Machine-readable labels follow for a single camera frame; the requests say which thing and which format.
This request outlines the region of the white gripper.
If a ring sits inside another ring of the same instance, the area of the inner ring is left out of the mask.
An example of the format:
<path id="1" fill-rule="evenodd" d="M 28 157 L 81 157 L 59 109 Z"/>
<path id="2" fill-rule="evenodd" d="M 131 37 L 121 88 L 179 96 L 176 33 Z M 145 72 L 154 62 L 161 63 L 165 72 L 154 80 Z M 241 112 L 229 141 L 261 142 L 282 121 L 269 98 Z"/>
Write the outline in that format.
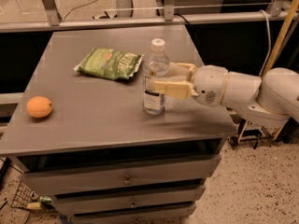
<path id="1" fill-rule="evenodd" d="M 192 97 L 198 104 L 216 107 L 221 104 L 229 71 L 224 67 L 206 65 L 198 68 L 193 63 L 170 63 L 169 77 L 184 76 L 188 81 L 151 81 L 153 91 L 176 99 Z"/>

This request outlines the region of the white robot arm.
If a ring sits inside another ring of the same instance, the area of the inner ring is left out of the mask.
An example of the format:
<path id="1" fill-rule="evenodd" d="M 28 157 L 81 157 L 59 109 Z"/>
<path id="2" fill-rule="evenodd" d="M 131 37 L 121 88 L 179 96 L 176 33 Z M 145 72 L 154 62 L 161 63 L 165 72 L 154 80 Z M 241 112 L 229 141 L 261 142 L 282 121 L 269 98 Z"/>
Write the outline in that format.
<path id="1" fill-rule="evenodd" d="M 299 121 L 299 74 L 287 68 L 256 77 L 215 65 L 171 63 L 168 76 L 153 78 L 149 87 L 176 99 L 192 97 L 200 105 L 233 109 L 240 118 L 265 127 Z"/>

